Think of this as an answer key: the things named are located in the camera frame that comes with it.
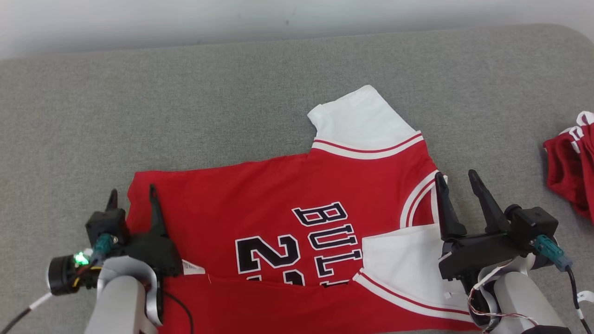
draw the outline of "clothing tag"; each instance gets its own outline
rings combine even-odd
[[[455,296],[457,296],[457,295],[462,295],[462,296],[464,296],[465,298],[467,297],[467,296],[466,296],[466,294],[463,294],[463,293],[461,293],[461,292],[445,292],[445,293],[444,293],[444,297],[445,297],[446,299],[450,299],[450,298],[452,298],[452,297],[455,297]]]
[[[184,275],[204,275],[206,273],[206,270],[201,266],[197,266],[186,260],[182,260],[182,264],[184,265]]]
[[[577,294],[577,301],[589,301],[590,303],[594,303],[594,292],[592,291],[582,291]]]

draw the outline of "red stripe trim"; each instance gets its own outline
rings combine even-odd
[[[416,195],[415,200],[412,202],[412,205],[410,206],[409,211],[406,214],[406,227],[413,226],[412,225],[413,222],[410,222],[410,226],[408,225],[408,221],[410,219],[410,216],[413,214],[412,208],[415,207],[415,203],[416,203],[417,199],[419,198],[419,196],[421,196],[421,194],[423,193],[423,191],[425,191],[425,189],[427,189],[427,187],[430,187],[433,183],[435,183],[435,180],[434,179],[432,179],[431,181],[429,181],[429,183],[427,183],[423,188],[421,188],[421,191],[419,191],[419,193]]]
[[[369,278],[369,276],[367,276],[365,273],[359,273],[359,274],[360,274],[361,276],[365,277],[365,278],[366,278],[368,281],[370,281],[371,283],[373,283],[373,285],[377,286],[378,288],[381,288],[381,289],[382,289],[382,290],[384,290],[385,292],[388,292],[389,294],[391,294],[391,295],[393,295],[393,296],[396,296],[396,297],[398,297],[398,298],[400,298],[400,299],[402,299],[402,300],[405,300],[405,301],[407,301],[407,302],[409,302],[409,303],[412,303],[412,304],[414,304],[414,305],[417,305],[417,306],[420,306],[420,307],[424,307],[424,308],[428,308],[428,309],[435,310],[435,311],[454,312],[454,313],[460,313],[460,314],[465,314],[465,315],[468,315],[468,312],[465,312],[465,311],[460,311],[460,310],[452,310],[452,309],[450,309],[450,308],[440,308],[440,307],[434,307],[434,306],[429,306],[429,305],[421,304],[421,303],[419,303],[419,302],[416,302],[416,301],[414,301],[414,300],[410,300],[410,299],[408,299],[408,298],[406,298],[406,297],[403,297],[403,296],[401,296],[401,295],[399,295],[399,294],[397,294],[397,293],[395,293],[395,292],[393,292],[393,291],[391,291],[391,290],[388,290],[388,289],[386,289],[385,287],[383,287],[383,286],[382,286],[382,285],[380,285],[380,284],[377,284],[375,281],[373,281],[371,278]]]
[[[316,139],[316,140],[314,140],[314,143],[328,144],[330,146],[338,147],[338,148],[343,149],[343,150],[353,151],[353,152],[359,152],[359,153],[379,153],[379,152],[385,152],[385,151],[393,150],[393,149],[395,149],[397,147],[400,147],[400,146],[408,143],[409,141],[411,141],[411,140],[413,140],[413,139],[415,139],[417,137],[420,137],[421,135],[422,134],[417,133],[414,136],[412,136],[411,138],[408,138],[407,140],[401,142],[398,145],[395,145],[395,146],[392,146],[392,147],[388,147],[387,149],[381,149],[381,150],[357,150],[357,149],[351,149],[350,147],[341,146],[341,145],[334,144],[334,143],[331,143],[329,141],[325,141],[325,140],[322,140],[322,139]]]

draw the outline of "white armhole trim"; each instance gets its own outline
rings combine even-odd
[[[398,154],[420,141],[423,141],[423,136],[421,135],[420,131],[417,131],[412,136],[391,147],[379,150],[361,150],[346,144],[336,143],[334,141],[316,137],[311,148],[323,150],[334,155],[350,157],[353,159],[372,160]]]
[[[440,223],[440,213],[437,207],[437,187],[435,186],[435,182],[433,183],[433,187],[431,187],[431,216],[433,217],[434,224]]]
[[[454,319],[464,322],[472,322],[468,310],[462,308],[444,308],[443,305],[431,305],[424,301],[418,301],[405,293],[395,290],[373,276],[364,272],[363,269],[355,274],[353,281],[361,284],[364,288],[379,296],[380,298],[391,302],[407,311],[422,314],[424,316],[438,317],[442,319]]]
[[[409,197],[406,199],[405,205],[402,207],[400,214],[400,228],[412,226],[412,221],[415,216],[416,208],[423,197],[431,190],[435,189],[435,170],[427,175],[418,185],[412,190]],[[432,215],[435,221],[435,215],[437,214],[437,196],[435,196],[435,207],[433,206],[433,198],[431,199]]]

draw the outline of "green led light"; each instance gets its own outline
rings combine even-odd
[[[86,266],[89,264],[89,260],[84,256],[83,252],[74,255],[74,261],[78,263],[80,266]]]

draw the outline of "gray fabric surface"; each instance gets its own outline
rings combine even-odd
[[[458,216],[484,223],[467,170],[506,206],[560,221],[577,284],[594,289],[594,228],[550,192],[542,142],[594,111],[594,45],[560,26],[429,31],[0,62],[0,325],[46,292],[53,256],[133,173],[307,152],[319,103],[374,86],[421,130]],[[532,274],[582,333],[567,275]],[[80,333],[94,291],[54,298],[14,333]],[[594,307],[584,307],[594,324]]]

